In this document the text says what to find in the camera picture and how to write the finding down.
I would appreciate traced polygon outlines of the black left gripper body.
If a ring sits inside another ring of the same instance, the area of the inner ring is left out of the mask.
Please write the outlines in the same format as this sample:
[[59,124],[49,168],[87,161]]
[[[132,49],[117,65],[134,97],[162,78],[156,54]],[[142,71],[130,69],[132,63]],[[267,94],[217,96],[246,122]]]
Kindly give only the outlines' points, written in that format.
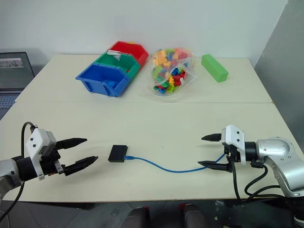
[[48,150],[42,153],[40,166],[42,168],[44,175],[62,174],[64,173],[64,168],[58,161],[61,158],[56,147],[52,150]]

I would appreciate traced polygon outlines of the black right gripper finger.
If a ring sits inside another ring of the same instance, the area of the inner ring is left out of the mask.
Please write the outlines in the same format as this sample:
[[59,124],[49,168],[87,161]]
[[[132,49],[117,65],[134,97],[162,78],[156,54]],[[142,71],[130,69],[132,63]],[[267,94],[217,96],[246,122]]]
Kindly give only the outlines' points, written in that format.
[[228,171],[228,164],[220,164],[215,161],[199,161],[198,164],[212,170]]
[[221,133],[213,133],[213,134],[203,136],[201,139],[204,141],[210,141],[210,142],[220,142],[221,137],[222,137]]

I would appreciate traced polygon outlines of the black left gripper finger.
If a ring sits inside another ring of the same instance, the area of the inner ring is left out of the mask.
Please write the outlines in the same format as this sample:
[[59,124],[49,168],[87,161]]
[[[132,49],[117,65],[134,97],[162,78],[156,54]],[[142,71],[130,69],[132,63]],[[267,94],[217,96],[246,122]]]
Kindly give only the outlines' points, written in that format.
[[64,166],[64,174],[65,176],[69,176],[73,173],[76,173],[78,171],[81,171],[91,164],[93,164],[96,160],[98,159],[98,156],[91,156],[91,157],[86,157],[84,159],[76,161],[74,164],[69,165],[69,166]]
[[70,138],[70,139],[61,140],[56,143],[56,150],[69,149],[86,141],[87,141],[86,138]]

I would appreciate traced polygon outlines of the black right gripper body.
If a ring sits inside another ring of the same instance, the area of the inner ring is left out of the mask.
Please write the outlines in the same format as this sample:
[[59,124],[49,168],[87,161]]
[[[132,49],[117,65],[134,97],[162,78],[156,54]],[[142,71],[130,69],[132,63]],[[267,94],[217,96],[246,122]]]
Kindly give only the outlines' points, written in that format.
[[240,154],[238,149],[234,145],[228,145],[226,142],[222,143],[224,146],[224,153],[227,155],[227,164],[225,164],[224,171],[234,172],[235,171],[235,163],[240,162]]

